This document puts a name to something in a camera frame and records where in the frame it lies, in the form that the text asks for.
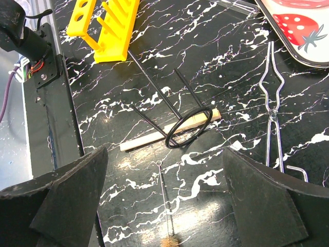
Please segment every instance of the black metal ring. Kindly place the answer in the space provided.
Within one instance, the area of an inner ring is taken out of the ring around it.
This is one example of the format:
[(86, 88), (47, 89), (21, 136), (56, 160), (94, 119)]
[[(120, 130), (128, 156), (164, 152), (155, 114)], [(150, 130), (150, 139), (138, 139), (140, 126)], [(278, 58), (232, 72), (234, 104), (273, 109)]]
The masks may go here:
[[(196, 132), (192, 137), (190, 137), (189, 139), (185, 140), (182, 143), (179, 143), (177, 145), (170, 145), (169, 141), (172, 139), (172, 136), (174, 135), (174, 133), (176, 132), (176, 130), (190, 117), (193, 117), (194, 115), (200, 113), (200, 112), (208, 112), (209, 115), (207, 116), (207, 121), (205, 122), (205, 124), (202, 126), (202, 128)], [(212, 118), (212, 110), (209, 107), (202, 107), (202, 108), (198, 108), (195, 109), (191, 112), (189, 112), (186, 116), (184, 116), (182, 119), (180, 119), (172, 128), (171, 130), (168, 132), (167, 137), (166, 137), (166, 147), (170, 148), (170, 149), (175, 149), (175, 148), (180, 148), (183, 146), (186, 146), (188, 144), (190, 144), (191, 142), (193, 142), (198, 136), (200, 136), (203, 131), (205, 130), (205, 128), (208, 126), (208, 124), (210, 123)]]

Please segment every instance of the brush bristle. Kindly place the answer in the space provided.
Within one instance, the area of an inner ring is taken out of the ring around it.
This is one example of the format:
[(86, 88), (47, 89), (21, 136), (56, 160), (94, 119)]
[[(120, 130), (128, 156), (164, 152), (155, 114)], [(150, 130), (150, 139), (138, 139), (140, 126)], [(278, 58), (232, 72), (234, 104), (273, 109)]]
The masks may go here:
[(179, 246), (178, 240), (173, 236), (163, 238), (161, 240), (161, 247), (178, 247), (178, 246)]

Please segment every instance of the transparent plastic object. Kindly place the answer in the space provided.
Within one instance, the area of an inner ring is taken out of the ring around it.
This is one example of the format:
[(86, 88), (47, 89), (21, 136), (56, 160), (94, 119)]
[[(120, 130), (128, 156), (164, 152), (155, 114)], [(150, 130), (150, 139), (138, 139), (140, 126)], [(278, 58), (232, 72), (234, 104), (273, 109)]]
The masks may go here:
[(225, 8), (232, 9), (234, 11), (246, 14), (249, 17), (254, 17), (260, 12), (259, 7), (255, 4), (251, 4), (242, 0), (208, 0), (213, 3), (217, 3)]

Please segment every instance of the black marble surface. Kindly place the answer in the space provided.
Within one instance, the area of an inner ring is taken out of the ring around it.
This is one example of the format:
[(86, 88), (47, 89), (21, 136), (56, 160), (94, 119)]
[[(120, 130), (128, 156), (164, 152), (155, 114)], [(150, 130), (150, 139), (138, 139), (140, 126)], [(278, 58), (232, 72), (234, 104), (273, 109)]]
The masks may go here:
[[(52, 3), (84, 150), (106, 144), (109, 152), (99, 206), (105, 245), (159, 246), (166, 236), (158, 160), (163, 163), (171, 203), (168, 211), (180, 246), (241, 245), (220, 154), (223, 147), (232, 147), (265, 162), (268, 115), (258, 81), (268, 41), (275, 41), (277, 68), (285, 79), (279, 110), (285, 164), (302, 167), (311, 183), (329, 187), (329, 70), (296, 62), (262, 14), (248, 19), (206, 0), (141, 1), (131, 51), (182, 114), (197, 106), (173, 72), (175, 67), (204, 104), (217, 107), (223, 118), (179, 150), (169, 150), (161, 141), (120, 152), (120, 143), (154, 132), (127, 104), (134, 104), (161, 126), (176, 118), (130, 58), (96, 64), (82, 39), (66, 35), (75, 1)], [(104, 16), (100, 1), (88, 31), (96, 40), (97, 16)], [(272, 70), (265, 81), (274, 99), (279, 81)], [(271, 151), (271, 164), (276, 167), (274, 138)]]

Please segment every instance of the gray floor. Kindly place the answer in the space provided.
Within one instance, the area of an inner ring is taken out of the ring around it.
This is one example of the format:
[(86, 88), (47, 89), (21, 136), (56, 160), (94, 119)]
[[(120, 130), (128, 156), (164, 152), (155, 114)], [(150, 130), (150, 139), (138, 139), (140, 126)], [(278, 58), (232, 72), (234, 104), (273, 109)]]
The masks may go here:
[[(13, 70), (18, 53), (0, 49), (0, 104), (2, 107), (8, 71)], [(7, 109), (0, 123), (0, 190), (31, 179), (31, 164), (26, 142), (22, 84), (13, 79)]]

